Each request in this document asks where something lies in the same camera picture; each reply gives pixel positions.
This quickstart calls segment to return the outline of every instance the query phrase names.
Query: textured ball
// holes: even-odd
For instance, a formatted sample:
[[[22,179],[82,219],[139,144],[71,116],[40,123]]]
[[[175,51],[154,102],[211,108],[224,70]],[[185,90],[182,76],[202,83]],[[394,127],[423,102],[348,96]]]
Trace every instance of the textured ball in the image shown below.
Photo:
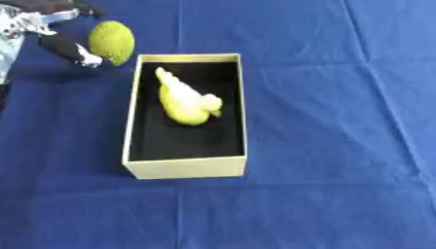
[[[110,58],[115,66],[124,64],[134,49],[134,37],[124,24],[107,20],[99,23],[90,35],[92,53]]]

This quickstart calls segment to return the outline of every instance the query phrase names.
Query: yellow duck toy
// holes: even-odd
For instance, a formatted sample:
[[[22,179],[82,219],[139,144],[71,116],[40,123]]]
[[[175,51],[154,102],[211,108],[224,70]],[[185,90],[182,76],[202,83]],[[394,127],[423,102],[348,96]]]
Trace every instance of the yellow duck toy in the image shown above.
[[[182,125],[201,125],[210,115],[221,117],[221,98],[214,94],[201,95],[161,67],[156,69],[156,76],[161,82],[161,104],[173,120]]]

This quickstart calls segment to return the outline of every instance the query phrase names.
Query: green ball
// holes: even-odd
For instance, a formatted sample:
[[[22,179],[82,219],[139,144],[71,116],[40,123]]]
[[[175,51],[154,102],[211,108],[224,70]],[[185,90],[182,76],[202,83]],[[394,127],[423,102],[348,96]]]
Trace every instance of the green ball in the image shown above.
[[[115,66],[128,61],[134,50],[133,33],[124,24],[114,20],[96,25],[89,42],[92,53],[111,59]]]

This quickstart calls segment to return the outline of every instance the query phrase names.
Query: plush toy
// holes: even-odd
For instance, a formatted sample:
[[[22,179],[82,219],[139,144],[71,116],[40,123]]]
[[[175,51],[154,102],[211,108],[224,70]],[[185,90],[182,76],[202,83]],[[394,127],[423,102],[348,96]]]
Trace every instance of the plush toy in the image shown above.
[[[113,64],[53,30],[55,23],[79,16],[104,14],[82,0],[0,0],[0,110],[9,92],[8,72],[28,34],[38,35],[39,45],[50,53],[81,66]]]
[[[201,125],[210,115],[221,117],[221,98],[213,94],[201,95],[161,67],[156,70],[156,76],[161,82],[161,104],[173,120],[182,125]]]
[[[133,34],[130,29],[118,21],[103,21],[91,32],[91,52],[110,58],[114,66],[124,64],[130,58],[133,49]]]

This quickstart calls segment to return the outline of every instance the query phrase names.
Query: blue cloth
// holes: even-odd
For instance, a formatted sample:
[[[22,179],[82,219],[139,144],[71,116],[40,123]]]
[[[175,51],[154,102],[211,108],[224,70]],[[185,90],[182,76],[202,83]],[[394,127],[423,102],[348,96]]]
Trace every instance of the blue cloth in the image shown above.
[[[121,166],[134,63],[90,72],[24,44],[0,123],[0,248],[436,245],[431,0],[92,1],[136,53],[241,53],[243,178]],[[60,30],[86,43],[82,18]]]

